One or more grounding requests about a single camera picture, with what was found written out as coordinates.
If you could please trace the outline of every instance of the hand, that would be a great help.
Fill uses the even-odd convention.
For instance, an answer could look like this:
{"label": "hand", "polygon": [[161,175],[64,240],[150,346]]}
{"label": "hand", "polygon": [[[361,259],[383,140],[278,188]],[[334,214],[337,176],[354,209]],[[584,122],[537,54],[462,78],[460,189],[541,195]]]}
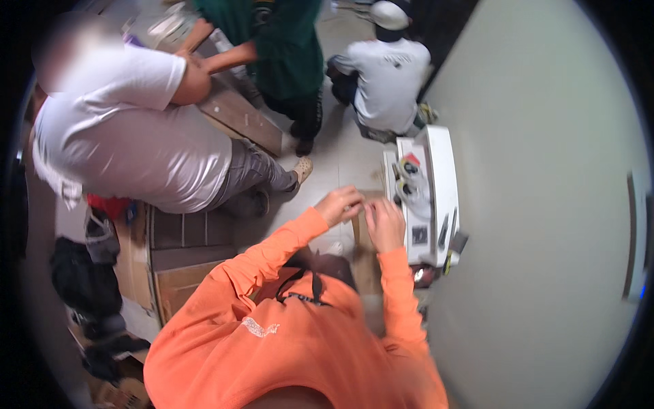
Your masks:
{"label": "hand", "polygon": [[200,58],[196,54],[189,53],[187,50],[183,48],[177,50],[175,55],[184,58],[187,64],[192,64],[197,68],[200,68],[202,71],[207,72],[207,67],[204,58]]}
{"label": "hand", "polygon": [[387,253],[404,246],[406,223],[402,210],[386,198],[364,205],[370,240],[378,253]]}
{"label": "hand", "polygon": [[315,206],[329,227],[349,220],[363,209],[364,195],[354,186],[332,190]]}

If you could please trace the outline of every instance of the clothing pile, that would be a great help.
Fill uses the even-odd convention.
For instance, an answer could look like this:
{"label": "clothing pile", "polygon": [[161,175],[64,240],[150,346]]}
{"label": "clothing pile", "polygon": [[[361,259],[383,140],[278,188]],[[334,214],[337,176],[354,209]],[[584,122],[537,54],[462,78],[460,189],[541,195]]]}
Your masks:
{"label": "clothing pile", "polygon": [[[115,206],[105,208],[115,217],[121,213],[115,211]],[[73,310],[73,321],[84,337],[94,341],[84,348],[82,364],[92,376],[114,385],[123,378],[116,356],[150,347],[146,340],[134,339],[124,332],[125,320],[120,315],[122,296],[114,273],[119,253],[111,218],[104,210],[91,207],[86,219],[86,243],[59,237],[50,258],[57,294]]]}

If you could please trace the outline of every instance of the white cap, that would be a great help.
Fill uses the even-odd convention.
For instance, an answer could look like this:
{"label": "white cap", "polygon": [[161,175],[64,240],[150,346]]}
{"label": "white cap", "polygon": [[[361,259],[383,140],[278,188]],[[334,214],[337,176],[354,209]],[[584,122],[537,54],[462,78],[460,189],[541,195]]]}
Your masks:
{"label": "white cap", "polygon": [[381,28],[391,31],[399,31],[409,27],[409,16],[398,6],[390,1],[378,1],[370,8],[372,21]]}

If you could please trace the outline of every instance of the person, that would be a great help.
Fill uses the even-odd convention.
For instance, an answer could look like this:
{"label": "person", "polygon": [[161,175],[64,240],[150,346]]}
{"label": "person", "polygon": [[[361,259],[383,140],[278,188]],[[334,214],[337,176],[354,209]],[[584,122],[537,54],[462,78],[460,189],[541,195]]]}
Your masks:
{"label": "person", "polygon": [[431,60],[427,48],[404,38],[411,19],[404,0],[378,1],[370,8],[377,39],[357,41],[328,61],[332,93],[352,103],[364,137],[387,142],[395,135],[415,136],[424,123],[416,98]]}
{"label": "person", "polygon": [[209,73],[247,64],[273,111],[293,120],[298,156],[313,148],[322,126],[322,49],[314,23],[320,0],[194,0],[201,15],[178,54],[193,52],[220,28],[235,46],[202,60]]}
{"label": "person", "polygon": [[211,81],[195,59],[123,45],[117,33],[94,40],[89,27],[107,23],[89,18],[64,19],[34,54],[33,160],[68,207],[87,192],[168,213],[263,215],[263,183],[292,192],[309,176],[310,159],[286,171],[205,119],[194,104]]}
{"label": "person", "polygon": [[[446,408],[416,310],[402,212],[386,199],[363,201],[353,186],[334,190],[214,268],[150,347],[143,376],[153,405]],[[362,209],[379,252],[383,338],[366,327],[349,267],[284,267]]]}

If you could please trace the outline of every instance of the crocs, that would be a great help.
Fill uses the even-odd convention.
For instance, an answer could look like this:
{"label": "crocs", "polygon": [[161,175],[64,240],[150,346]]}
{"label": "crocs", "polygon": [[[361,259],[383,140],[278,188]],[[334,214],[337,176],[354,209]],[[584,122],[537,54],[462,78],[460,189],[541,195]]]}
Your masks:
{"label": "crocs", "polygon": [[298,185],[301,185],[305,180],[307,180],[311,171],[313,171],[313,162],[308,156],[302,156],[298,161],[298,164],[296,164],[291,171],[297,173]]}

